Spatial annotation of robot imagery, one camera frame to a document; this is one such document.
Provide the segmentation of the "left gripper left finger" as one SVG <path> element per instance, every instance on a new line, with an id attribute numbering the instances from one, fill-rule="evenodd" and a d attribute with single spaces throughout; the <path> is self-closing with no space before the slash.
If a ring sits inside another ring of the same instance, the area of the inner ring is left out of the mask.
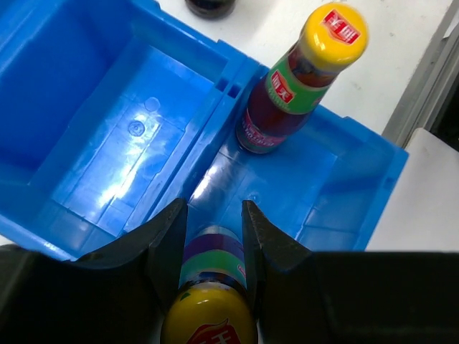
<path id="1" fill-rule="evenodd" d="M 70 264 L 76 294 L 65 343 L 158 343 L 179 290 L 188 206 L 152 219 Z"/>

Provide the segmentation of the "yellow-cap sauce bottle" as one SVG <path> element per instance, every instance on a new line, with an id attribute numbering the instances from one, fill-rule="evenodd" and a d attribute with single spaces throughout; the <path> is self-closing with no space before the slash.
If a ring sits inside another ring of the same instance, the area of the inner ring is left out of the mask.
<path id="1" fill-rule="evenodd" d="M 331 2 L 307 18 L 298 40 L 250 93 L 236 126 L 239 144 L 252 153 L 275 150 L 308 121 L 338 75 L 369 42 L 360 12 Z"/>
<path id="2" fill-rule="evenodd" d="M 161 327 L 161 343 L 257 343 L 247 298 L 242 242 L 208 226 L 185 247 L 179 292 Z"/>

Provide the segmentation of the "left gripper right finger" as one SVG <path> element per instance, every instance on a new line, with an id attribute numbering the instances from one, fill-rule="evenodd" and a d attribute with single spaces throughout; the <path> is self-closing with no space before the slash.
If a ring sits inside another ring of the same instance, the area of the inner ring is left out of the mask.
<path id="1" fill-rule="evenodd" d="M 311 251 L 242 202 L 250 305 L 264 343 L 315 343 L 316 278 Z"/>

